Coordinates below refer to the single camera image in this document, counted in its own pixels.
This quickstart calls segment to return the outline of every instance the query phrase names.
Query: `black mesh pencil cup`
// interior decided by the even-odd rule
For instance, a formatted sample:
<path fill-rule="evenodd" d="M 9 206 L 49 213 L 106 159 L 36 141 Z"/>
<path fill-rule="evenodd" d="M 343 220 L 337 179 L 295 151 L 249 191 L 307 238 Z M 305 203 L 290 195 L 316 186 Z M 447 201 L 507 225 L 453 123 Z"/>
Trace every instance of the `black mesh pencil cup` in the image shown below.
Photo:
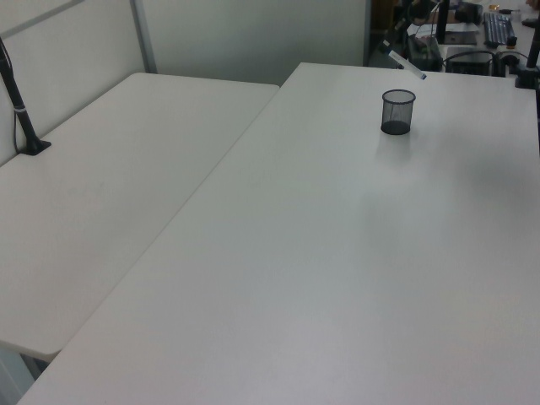
<path fill-rule="evenodd" d="M 382 100 L 381 130 L 390 135 L 409 132 L 416 95 L 408 90 L 388 90 L 382 95 Z"/>

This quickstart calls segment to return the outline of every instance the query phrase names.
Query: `marker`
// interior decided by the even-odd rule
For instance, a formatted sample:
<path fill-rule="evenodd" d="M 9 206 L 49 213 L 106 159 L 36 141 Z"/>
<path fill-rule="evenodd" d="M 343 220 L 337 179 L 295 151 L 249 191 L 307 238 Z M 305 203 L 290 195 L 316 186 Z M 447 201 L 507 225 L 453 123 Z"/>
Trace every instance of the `marker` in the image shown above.
<path fill-rule="evenodd" d="M 427 78 L 426 74 L 422 72 L 420 69 L 418 69 L 416 66 L 414 66 L 411 62 L 409 62 L 407 59 L 404 59 L 400 57 L 397 53 L 395 53 L 391 48 L 390 44 L 387 41 L 383 42 L 383 45 L 386 46 L 386 54 L 391 57 L 394 61 L 402 65 L 404 68 L 406 68 L 409 72 L 414 74 L 417 78 L 421 78 L 424 80 Z"/>

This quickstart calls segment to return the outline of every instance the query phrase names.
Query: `white wall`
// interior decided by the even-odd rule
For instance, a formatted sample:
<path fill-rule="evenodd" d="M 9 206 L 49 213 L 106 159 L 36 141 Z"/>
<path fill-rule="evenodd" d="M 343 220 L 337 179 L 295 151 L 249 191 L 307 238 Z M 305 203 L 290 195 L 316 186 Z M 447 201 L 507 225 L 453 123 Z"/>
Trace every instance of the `white wall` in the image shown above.
<path fill-rule="evenodd" d="M 300 62 L 362 65 L 368 5 L 369 0 L 138 0 L 158 73 L 278 85 Z"/>
<path fill-rule="evenodd" d="M 129 0 L 85 0 L 4 44 L 39 137 L 144 70 Z M 13 107 L 0 83 L 0 165 L 14 156 L 12 126 Z"/>

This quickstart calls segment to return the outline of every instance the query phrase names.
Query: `white table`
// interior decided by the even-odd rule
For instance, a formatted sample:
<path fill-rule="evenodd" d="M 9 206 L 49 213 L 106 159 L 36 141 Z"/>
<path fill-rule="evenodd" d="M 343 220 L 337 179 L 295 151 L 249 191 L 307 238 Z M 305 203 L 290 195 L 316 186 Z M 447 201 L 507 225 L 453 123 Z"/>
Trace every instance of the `white table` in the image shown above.
<path fill-rule="evenodd" d="M 540 161 L 513 85 L 300 65 L 20 405 L 536 405 Z M 379 130 L 394 88 L 407 136 Z"/>
<path fill-rule="evenodd" d="M 276 86 L 135 74 L 0 169 L 0 344 L 50 360 Z"/>
<path fill-rule="evenodd" d="M 533 10 L 531 7 L 526 7 L 525 0 L 500 0 L 500 1 L 497 1 L 497 0 L 482 0 L 482 1 L 476 1 L 476 2 L 471 2 L 471 3 L 480 3 L 483 6 L 483 11 L 485 13 L 490 13 L 490 11 L 489 11 L 489 5 L 490 4 L 499 4 L 500 9 L 507 8 L 507 9 L 511 9 L 511 10 L 516 10 L 516 9 L 519 9 L 520 7 L 523 8 L 526 11 L 526 13 L 524 13 L 522 15 L 522 19 L 527 19 L 527 18 L 532 18 L 532 17 L 537 18 L 537 16 L 538 16 L 538 11 Z M 516 38 L 517 38 L 517 43 L 516 43 L 516 48 L 515 49 L 507 49 L 506 46 L 499 46 L 496 50 L 493 49 L 493 48 L 488 48 L 486 45 L 483 44 L 485 42 L 485 31 L 484 31 L 483 24 L 481 24 L 478 27 L 479 32 L 477 34 L 477 42 L 478 42 L 477 45 L 475 45 L 475 46 L 443 45 L 443 46 L 439 46 L 440 54 L 443 57 L 443 59 L 445 59 L 446 56 L 447 56 L 447 52 L 448 52 L 449 48 L 452 48 L 452 47 L 465 47 L 465 48 L 472 48 L 471 50 L 477 50 L 478 49 L 478 50 L 488 50 L 488 51 L 492 51 L 492 52 L 513 51 L 513 52 L 520 52 L 520 53 L 528 56 L 529 51 L 531 49 L 532 37 L 534 35 L 534 29 L 524 26 L 521 23 L 520 20 L 519 21 L 517 21 L 517 20 L 512 21 L 512 28 L 514 29 L 514 34 L 516 34 Z M 520 56 L 518 56 L 516 54 L 515 54 L 515 56 L 518 57 L 520 59 L 520 61 L 524 65 L 527 63 L 527 60 L 526 60 L 525 57 L 520 57 Z"/>

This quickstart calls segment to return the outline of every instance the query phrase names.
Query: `cable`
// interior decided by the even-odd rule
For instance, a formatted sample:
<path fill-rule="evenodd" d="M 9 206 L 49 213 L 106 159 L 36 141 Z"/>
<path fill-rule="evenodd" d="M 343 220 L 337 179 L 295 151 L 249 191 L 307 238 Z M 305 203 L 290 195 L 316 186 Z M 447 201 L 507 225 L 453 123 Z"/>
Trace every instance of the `cable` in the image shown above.
<path fill-rule="evenodd" d="M 6 46 L 3 44 L 2 38 L 0 38 L 0 47 L 2 47 L 2 53 L 6 56 L 6 59 L 8 59 L 8 65 L 9 70 L 14 70 L 14 65 L 11 64 L 11 58 L 9 57 L 8 50 L 6 49 Z"/>
<path fill-rule="evenodd" d="M 433 9 L 433 19 L 431 19 L 431 33 L 429 34 L 429 37 L 433 38 L 433 26 L 435 25 L 434 22 L 435 22 L 435 11 L 437 10 L 437 8 L 439 8 L 440 6 L 440 3 L 437 3 L 437 5 L 435 6 L 435 8 Z"/>
<path fill-rule="evenodd" d="M 20 154 L 17 147 L 17 113 L 13 112 L 13 146 L 15 147 L 15 153 Z"/>
<path fill-rule="evenodd" d="M 443 64 L 445 62 L 448 62 L 450 61 L 451 59 L 454 59 L 456 57 L 464 57 L 466 55 L 474 55 L 474 54 L 477 54 L 477 53 L 488 53 L 489 55 L 491 55 L 491 58 L 493 59 L 495 57 L 495 54 L 491 51 L 467 51 L 467 52 L 460 52 L 460 53 L 457 53 L 456 55 L 452 55 L 451 57 L 447 57 L 443 62 Z"/>
<path fill-rule="evenodd" d="M 523 56 L 524 58 L 528 59 L 529 57 L 527 55 L 524 55 L 522 54 L 521 52 L 516 52 L 516 51 L 504 51 L 504 52 L 499 52 L 499 55 L 504 55 L 506 53 L 514 53 L 516 55 L 521 55 Z"/>

